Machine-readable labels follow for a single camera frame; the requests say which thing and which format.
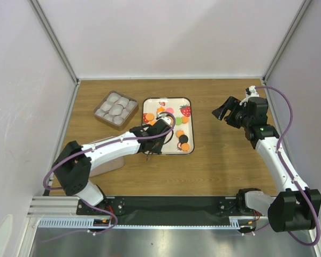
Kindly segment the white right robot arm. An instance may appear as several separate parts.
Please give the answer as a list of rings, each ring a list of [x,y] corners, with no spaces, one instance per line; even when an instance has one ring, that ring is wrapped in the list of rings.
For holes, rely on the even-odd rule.
[[[268,124],[268,101],[252,96],[240,101],[229,97],[212,111],[227,125],[243,128],[245,137],[262,157],[275,183],[278,195],[272,197],[260,190],[244,190],[235,202],[236,211],[248,215],[253,210],[265,215],[275,232],[318,229],[321,205],[319,190],[312,190],[290,164],[274,126]]]

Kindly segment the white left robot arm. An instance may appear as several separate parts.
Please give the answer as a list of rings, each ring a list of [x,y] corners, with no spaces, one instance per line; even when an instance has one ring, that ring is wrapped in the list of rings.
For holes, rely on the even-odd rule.
[[[173,129],[172,115],[162,112],[154,124],[134,127],[118,137],[87,145],[71,141],[55,160],[51,173],[65,195],[79,197],[94,214],[102,214],[107,201],[100,187],[90,181],[90,172],[127,155],[160,154],[166,136]]]

